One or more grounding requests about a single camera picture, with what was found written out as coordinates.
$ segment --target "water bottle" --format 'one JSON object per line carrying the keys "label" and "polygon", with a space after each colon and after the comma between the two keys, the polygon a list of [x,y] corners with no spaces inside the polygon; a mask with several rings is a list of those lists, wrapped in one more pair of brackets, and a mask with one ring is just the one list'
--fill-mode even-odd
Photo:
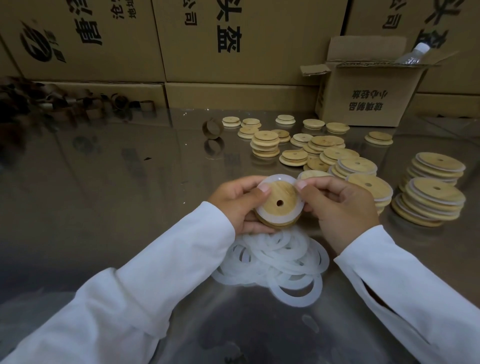
{"label": "water bottle", "polygon": [[426,43],[419,43],[415,46],[413,51],[404,54],[395,63],[415,64],[419,63],[421,58],[430,50],[430,46]]}

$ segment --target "hand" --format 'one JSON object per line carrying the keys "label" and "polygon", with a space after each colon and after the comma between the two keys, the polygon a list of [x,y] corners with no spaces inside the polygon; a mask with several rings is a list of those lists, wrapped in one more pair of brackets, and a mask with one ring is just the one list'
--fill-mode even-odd
{"label": "hand", "polygon": [[260,223],[252,212],[255,207],[263,205],[272,192],[268,184],[256,188],[265,178],[250,176],[223,183],[208,199],[230,220],[236,234],[275,232],[275,229]]}
{"label": "hand", "polygon": [[365,231],[380,225],[370,192],[337,177],[297,181],[304,210],[318,217],[325,239],[337,254]]}

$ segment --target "fingernail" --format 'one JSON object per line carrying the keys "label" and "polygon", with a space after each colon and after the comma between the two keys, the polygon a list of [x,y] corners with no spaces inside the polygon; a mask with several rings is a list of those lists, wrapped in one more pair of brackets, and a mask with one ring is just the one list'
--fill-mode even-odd
{"label": "fingernail", "polygon": [[268,185],[268,183],[263,183],[260,186],[258,186],[258,189],[263,193],[267,193],[270,190],[270,186]]}
{"label": "fingernail", "polygon": [[297,183],[295,183],[295,187],[297,187],[297,190],[301,191],[307,183],[304,180],[299,180]]}

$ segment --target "white shirt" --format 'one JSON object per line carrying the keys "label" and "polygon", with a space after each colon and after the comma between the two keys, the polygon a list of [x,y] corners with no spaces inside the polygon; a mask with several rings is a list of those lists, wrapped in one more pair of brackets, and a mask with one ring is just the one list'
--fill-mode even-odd
{"label": "white shirt", "polygon": [[[2,364],[147,364],[173,308],[220,265],[234,240],[227,217],[203,202],[122,268],[89,279]],[[480,310],[395,245],[382,226],[363,233],[335,262],[421,363],[480,363]]]}

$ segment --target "open cardboard box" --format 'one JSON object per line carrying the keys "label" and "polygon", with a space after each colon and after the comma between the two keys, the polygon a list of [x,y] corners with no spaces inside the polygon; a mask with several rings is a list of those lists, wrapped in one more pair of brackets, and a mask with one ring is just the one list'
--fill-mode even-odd
{"label": "open cardboard box", "polygon": [[407,53],[402,36],[336,36],[327,62],[301,66],[303,76],[323,75],[315,112],[325,122],[398,126],[430,67],[454,53],[430,50],[418,64],[395,60]]}

